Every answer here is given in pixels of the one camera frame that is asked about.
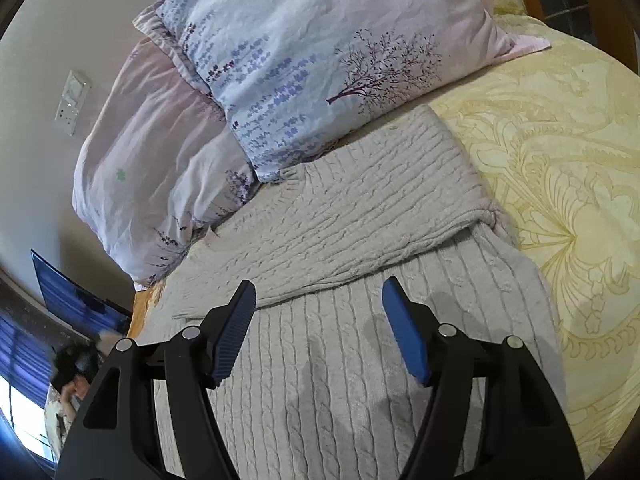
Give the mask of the pink lavender print pillow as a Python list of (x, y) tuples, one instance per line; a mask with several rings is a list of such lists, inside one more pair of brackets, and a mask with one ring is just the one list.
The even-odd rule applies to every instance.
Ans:
[(104, 252), (145, 289), (243, 207), (257, 180), (224, 112), (151, 40), (118, 74), (82, 144), (72, 203)]

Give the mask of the person with dark hair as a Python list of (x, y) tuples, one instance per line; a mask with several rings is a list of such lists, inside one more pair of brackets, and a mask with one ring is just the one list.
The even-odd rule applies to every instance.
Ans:
[(68, 344), (55, 352), (52, 359), (50, 384), (60, 397), (64, 414), (69, 422), (76, 418), (78, 407), (89, 393), (93, 379), (101, 365), (96, 345)]

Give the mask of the grey cable-knit sweater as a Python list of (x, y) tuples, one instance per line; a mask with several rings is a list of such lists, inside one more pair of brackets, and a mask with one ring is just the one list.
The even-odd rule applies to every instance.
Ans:
[(285, 171), (163, 282), (141, 342), (174, 336), (238, 285), (257, 309), (210, 396), (244, 479), (395, 479), (428, 397), (382, 308), (386, 278), (468, 336), (519, 336), (565, 392), (558, 311), (508, 215), (427, 105)]

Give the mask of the yellow floral bedspread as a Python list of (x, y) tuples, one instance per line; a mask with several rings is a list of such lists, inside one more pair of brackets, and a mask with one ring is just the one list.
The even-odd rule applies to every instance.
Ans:
[(550, 48), (491, 68), (432, 107), (551, 286), (567, 419), (593, 472), (639, 405), (639, 78), (516, 0), (496, 0), (495, 19)]

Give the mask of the floral tree print pillow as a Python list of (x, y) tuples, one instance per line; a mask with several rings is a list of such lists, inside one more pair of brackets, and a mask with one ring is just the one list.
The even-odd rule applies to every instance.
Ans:
[(494, 0), (158, 0), (134, 27), (224, 111), (256, 176), (484, 67), (548, 47)]

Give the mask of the blue window curtain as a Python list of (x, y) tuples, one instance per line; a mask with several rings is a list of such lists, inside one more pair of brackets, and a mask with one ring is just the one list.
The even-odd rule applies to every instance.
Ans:
[(55, 350), (90, 342), (104, 330), (123, 334), (131, 313), (65, 276), (31, 252), (43, 303), (1, 281), (1, 411), (30, 452), (58, 460), (63, 412), (50, 386)]

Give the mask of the white wall switch plate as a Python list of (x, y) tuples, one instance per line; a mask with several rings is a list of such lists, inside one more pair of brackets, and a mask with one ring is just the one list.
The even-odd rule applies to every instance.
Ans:
[(54, 124), (59, 132), (72, 136), (82, 107), (91, 89), (91, 81), (82, 73), (71, 70), (63, 86), (58, 107), (55, 111)]

